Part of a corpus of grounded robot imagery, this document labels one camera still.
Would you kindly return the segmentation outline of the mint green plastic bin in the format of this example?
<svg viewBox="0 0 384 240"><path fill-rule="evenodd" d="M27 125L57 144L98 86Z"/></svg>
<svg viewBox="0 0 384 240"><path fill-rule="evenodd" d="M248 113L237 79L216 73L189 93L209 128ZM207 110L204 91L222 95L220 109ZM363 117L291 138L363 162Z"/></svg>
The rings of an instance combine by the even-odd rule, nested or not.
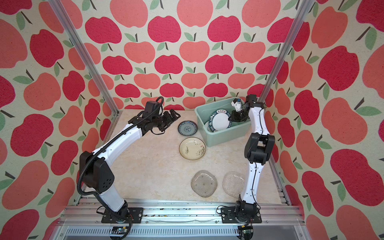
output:
<svg viewBox="0 0 384 240"><path fill-rule="evenodd" d="M213 147L234 139L243 137L251 128L251 122L248 119L246 122L234 122L230 128L220 130L216 132L210 132L209 126L206 123L210 121L211 115L217 110L226 110L229 114L235 108L232 106L232 102L235 98L228 98L217 102L208 103L195 108L195 114L197 116L197 124L199 133L207 147Z"/></svg>

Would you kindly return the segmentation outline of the clear glass plate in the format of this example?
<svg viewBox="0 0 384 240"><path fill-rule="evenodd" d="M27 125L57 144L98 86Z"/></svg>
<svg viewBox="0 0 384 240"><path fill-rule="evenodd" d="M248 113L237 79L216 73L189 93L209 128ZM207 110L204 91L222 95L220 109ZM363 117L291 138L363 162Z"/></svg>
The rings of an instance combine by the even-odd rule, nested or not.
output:
<svg viewBox="0 0 384 240"><path fill-rule="evenodd" d="M225 193L233 198L238 198L245 185L245 176L235 171L227 172L224 176L222 186Z"/></svg>

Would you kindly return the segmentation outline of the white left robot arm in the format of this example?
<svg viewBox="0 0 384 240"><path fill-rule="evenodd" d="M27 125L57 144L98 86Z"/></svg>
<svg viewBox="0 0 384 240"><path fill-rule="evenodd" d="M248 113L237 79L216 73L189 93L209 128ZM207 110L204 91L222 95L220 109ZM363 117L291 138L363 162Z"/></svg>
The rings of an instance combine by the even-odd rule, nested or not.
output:
<svg viewBox="0 0 384 240"><path fill-rule="evenodd" d="M121 224L132 224L128 203L114 186L115 176L111 166L115 160L135 141L148 131L158 128L161 133L181 117L175 110L161 112L141 111L113 139L93 152L83 152L80 156L78 193L81 196L93 195L106 209L104 216Z"/></svg>

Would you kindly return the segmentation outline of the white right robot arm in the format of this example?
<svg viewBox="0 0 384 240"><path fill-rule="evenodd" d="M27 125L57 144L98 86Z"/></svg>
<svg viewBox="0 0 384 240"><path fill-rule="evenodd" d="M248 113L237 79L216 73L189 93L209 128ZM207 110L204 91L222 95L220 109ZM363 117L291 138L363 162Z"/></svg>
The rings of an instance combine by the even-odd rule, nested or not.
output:
<svg viewBox="0 0 384 240"><path fill-rule="evenodd" d="M250 120L252 133L246 143L244 156L249 161L249 173L246 185L236 203L236 212L243 216L256 215L259 211L257 203L257 190L264 165L269 161L275 144L275 137L270 134L264 113L265 104L258 100L256 95L248 95L246 101L234 99L235 108L229 120L232 122L245 122Z"/></svg>

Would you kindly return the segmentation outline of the small blue patterned plate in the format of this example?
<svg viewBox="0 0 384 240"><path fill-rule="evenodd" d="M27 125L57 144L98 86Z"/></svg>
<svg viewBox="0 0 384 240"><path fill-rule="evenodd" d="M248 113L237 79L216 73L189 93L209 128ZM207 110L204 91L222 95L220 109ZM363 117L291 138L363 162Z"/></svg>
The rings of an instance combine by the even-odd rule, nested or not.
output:
<svg viewBox="0 0 384 240"><path fill-rule="evenodd" d="M178 125L178 132L180 135L190 137L196 134L198 125L193 121L183 121Z"/></svg>

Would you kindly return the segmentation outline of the black rimmed white plate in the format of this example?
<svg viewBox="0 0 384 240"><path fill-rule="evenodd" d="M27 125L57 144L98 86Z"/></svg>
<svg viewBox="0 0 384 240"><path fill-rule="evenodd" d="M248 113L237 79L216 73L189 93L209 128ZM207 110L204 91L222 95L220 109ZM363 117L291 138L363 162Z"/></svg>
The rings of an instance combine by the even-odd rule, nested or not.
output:
<svg viewBox="0 0 384 240"><path fill-rule="evenodd" d="M231 114L225 109L213 112L208 120L208 129L211 132L226 130L232 126Z"/></svg>

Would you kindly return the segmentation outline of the grey glass plate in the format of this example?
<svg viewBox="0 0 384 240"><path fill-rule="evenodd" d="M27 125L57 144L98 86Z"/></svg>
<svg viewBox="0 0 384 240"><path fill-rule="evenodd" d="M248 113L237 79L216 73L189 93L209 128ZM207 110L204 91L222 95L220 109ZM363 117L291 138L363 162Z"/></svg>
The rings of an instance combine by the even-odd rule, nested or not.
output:
<svg viewBox="0 0 384 240"><path fill-rule="evenodd" d="M196 172L191 180L192 190L203 198L208 198L213 195L217 187L217 178L206 170L200 170Z"/></svg>

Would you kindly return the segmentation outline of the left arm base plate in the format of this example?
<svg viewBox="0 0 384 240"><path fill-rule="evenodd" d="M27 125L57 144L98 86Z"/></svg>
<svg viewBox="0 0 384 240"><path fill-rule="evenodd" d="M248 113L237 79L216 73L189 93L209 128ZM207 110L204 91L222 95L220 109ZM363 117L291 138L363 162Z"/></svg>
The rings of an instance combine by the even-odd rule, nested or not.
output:
<svg viewBox="0 0 384 240"><path fill-rule="evenodd" d="M103 224L128 224L127 219L129 219L133 224L140 224L143 218L143 211L143 208L127 208L118 213L105 210L102 214L101 222Z"/></svg>

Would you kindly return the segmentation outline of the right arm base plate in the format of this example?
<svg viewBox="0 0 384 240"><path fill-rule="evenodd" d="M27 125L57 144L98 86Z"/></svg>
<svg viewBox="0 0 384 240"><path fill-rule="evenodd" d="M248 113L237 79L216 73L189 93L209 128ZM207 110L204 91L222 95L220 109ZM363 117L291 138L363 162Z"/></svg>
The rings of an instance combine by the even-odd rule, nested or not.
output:
<svg viewBox="0 0 384 240"><path fill-rule="evenodd" d="M263 222L260 209L251 205L237 209L235 206L223 207L219 210L223 224L261 224Z"/></svg>

